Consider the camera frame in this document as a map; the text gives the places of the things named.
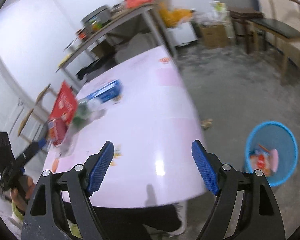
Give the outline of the person's left hand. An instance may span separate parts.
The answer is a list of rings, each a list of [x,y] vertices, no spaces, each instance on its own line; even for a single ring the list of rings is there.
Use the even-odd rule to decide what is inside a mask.
[[[36,184],[34,183],[33,179],[29,176],[23,176],[22,181],[23,184],[20,187],[21,194],[19,193],[17,188],[12,188],[10,191],[10,197],[17,209],[21,213],[25,213],[27,209],[27,203],[33,194]]]

